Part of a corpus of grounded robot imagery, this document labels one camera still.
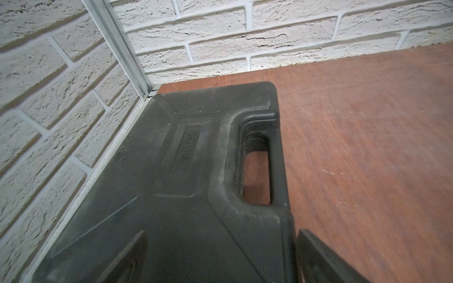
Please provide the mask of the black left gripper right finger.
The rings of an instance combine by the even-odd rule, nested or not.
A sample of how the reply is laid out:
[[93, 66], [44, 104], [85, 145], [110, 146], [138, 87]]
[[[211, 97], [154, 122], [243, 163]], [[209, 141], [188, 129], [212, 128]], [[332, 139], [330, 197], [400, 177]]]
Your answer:
[[366, 277], [307, 229], [299, 231], [296, 251], [298, 266], [306, 283], [369, 282]]

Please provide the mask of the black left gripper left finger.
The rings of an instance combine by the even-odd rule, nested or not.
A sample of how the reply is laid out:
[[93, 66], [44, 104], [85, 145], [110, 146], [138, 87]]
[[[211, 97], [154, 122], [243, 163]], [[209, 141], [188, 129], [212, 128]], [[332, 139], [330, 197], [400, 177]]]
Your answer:
[[139, 283], [145, 267], [147, 238], [138, 232], [118, 256], [104, 269], [97, 283]]

